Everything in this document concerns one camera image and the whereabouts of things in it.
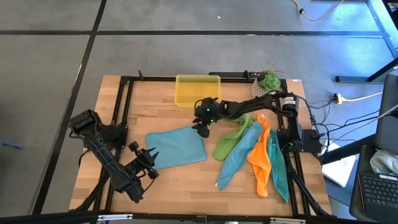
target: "green cloth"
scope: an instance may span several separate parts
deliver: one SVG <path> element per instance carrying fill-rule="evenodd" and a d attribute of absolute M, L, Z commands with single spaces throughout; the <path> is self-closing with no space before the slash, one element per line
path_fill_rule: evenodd
<path fill-rule="evenodd" d="M 256 122 L 256 119 L 244 114 L 240 118 L 232 121 L 239 122 L 239 130 L 227 134 L 218 141 L 217 146 L 213 151 L 213 157 L 218 161 L 225 160 L 231 150 L 241 140 L 243 134 L 254 124 L 254 122 Z"/>

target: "teal cloth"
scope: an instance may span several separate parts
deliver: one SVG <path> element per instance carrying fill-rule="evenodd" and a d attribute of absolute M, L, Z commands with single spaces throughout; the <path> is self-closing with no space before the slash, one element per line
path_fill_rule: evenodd
<path fill-rule="evenodd" d="M 270 131 L 267 152 L 271 162 L 271 176 L 274 180 L 275 188 L 287 203 L 289 201 L 289 187 L 287 185 L 285 159 L 279 148 L 278 134 L 274 130 Z"/>
<path fill-rule="evenodd" d="M 257 144 L 263 129 L 264 127 L 262 124 L 258 123 L 257 121 L 254 122 L 254 124 L 243 134 L 241 140 L 228 154 L 217 178 L 217 187 L 220 190 L 228 186 L 233 175 L 245 164 L 248 154 Z"/>
<path fill-rule="evenodd" d="M 154 169 L 181 166 L 207 160 L 205 144 L 196 130 L 191 127 L 178 128 L 163 133 L 149 133 L 145 136 L 147 149 L 155 159 Z"/>

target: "wooden table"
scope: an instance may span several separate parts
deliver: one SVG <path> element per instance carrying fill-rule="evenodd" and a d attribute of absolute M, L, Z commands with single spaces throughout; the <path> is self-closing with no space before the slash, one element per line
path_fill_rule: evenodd
<path fill-rule="evenodd" d="M 99 91 L 95 111 L 104 124 L 111 122 L 113 108 L 119 86 L 119 76 L 104 76 Z M 129 133 L 127 144 L 137 141 L 140 147 L 146 147 L 145 135 L 148 133 L 169 131 L 183 126 L 191 126 L 193 109 L 178 108 L 174 104 L 174 82 L 134 82 L 130 110 L 128 114 Z M 304 96 L 300 80 L 287 80 L 288 91 Z M 223 100 L 243 101 L 251 99 L 251 83 L 222 83 Z M 262 113 L 273 129 L 278 128 L 277 116 L 269 110 Z M 307 107 L 301 102 L 299 122 L 303 128 L 310 129 Z M 268 181 L 268 196 L 262 198 L 256 192 L 256 178 L 252 165 L 246 165 L 233 177 L 224 190 L 218 190 L 215 182 L 222 162 L 213 159 L 212 152 L 217 141 L 238 125 L 230 121 L 219 121 L 210 126 L 210 137 L 205 139 L 207 160 L 195 164 L 159 170 L 159 177 L 144 194 L 138 204 L 132 202 L 127 194 L 113 195 L 112 212 L 159 213 L 159 214 L 196 214 L 196 215 L 247 215 L 247 216 L 292 216 L 290 202 L 286 204 L 274 187 L 272 178 Z M 135 157 L 125 149 L 121 153 L 121 163 L 127 164 Z M 316 201 L 324 210 L 331 213 L 325 182 L 319 161 L 314 155 L 301 153 L 305 183 Z M 94 155 L 83 157 L 70 208 L 79 206 L 97 184 L 101 165 Z M 149 184 L 148 177 L 142 178 L 144 188 Z M 104 208 L 108 184 L 103 191 L 101 208 Z M 295 188 L 298 210 L 303 213 L 301 196 Z"/>

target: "yellow bin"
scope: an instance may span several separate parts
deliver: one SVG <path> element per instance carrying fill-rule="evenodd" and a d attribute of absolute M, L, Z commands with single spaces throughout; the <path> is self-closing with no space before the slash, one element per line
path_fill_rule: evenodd
<path fill-rule="evenodd" d="M 197 100 L 218 97 L 221 101 L 221 78 L 218 75 L 177 75 L 174 102 L 181 108 L 193 108 Z"/>

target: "floor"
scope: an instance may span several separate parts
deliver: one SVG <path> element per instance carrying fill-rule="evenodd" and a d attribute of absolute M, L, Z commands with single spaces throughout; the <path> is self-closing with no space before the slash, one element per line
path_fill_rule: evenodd
<path fill-rule="evenodd" d="M 336 1 L 300 0 L 310 17 Z M 101 0 L 0 1 L 0 30 L 91 30 Z M 397 34 L 380 0 L 377 13 L 398 46 Z M 289 0 L 113 0 L 99 30 L 296 30 L 378 31 L 364 2 L 344 2 L 318 22 L 306 21 Z M 23 142 L 23 150 L 0 150 L 0 217 L 30 213 L 48 154 L 79 71 L 88 35 L 0 35 L 0 136 Z M 382 85 L 337 84 L 336 75 L 369 76 L 393 59 L 380 37 L 304 37 L 242 35 L 97 36 L 73 114 L 93 108 L 103 75 L 206 74 L 258 71 L 275 62 L 282 78 L 303 80 L 309 103 L 334 93 L 356 98 L 382 91 Z M 381 97 L 332 105 L 326 123 L 376 111 Z M 313 112 L 321 121 L 325 110 Z M 376 125 L 346 139 L 361 139 Z M 337 138 L 348 129 L 336 131 Z M 340 146 L 349 141 L 339 142 Z M 72 195 L 82 152 L 66 138 L 44 213 L 64 212 Z M 347 208 L 331 199 L 333 213 Z"/>

